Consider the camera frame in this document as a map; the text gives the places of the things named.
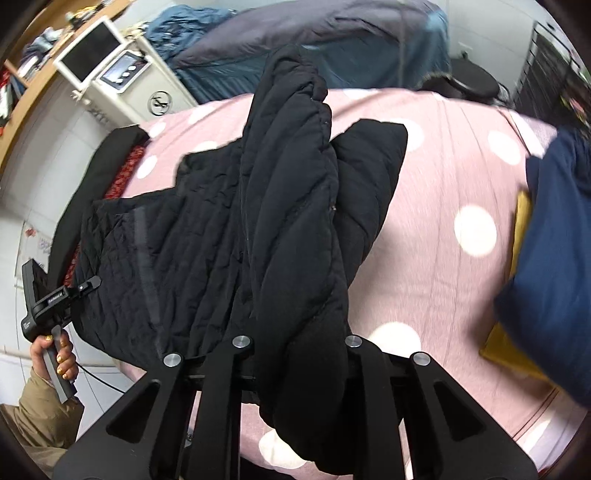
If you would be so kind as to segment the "tan sleeved left forearm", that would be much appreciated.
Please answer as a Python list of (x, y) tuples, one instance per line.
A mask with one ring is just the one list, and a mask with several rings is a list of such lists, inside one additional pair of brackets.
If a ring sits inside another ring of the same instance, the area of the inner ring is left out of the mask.
[(53, 385), (31, 370), (17, 405), (1, 405), (1, 415), (13, 435), (49, 477), (60, 458), (75, 443), (84, 405), (74, 396), (62, 404)]

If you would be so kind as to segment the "person's left hand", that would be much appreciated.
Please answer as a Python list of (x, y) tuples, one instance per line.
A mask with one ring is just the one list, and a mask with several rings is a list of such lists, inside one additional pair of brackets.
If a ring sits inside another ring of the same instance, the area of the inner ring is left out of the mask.
[[(55, 356), (57, 366), (55, 371), (58, 376), (66, 381), (74, 381), (79, 373), (76, 357), (73, 353), (73, 344), (68, 333), (63, 330), (58, 340), (59, 349)], [(30, 346), (30, 357), (33, 371), (42, 379), (50, 382), (51, 378), (43, 360), (43, 352), (54, 346), (54, 338), (49, 336), (38, 336)]]

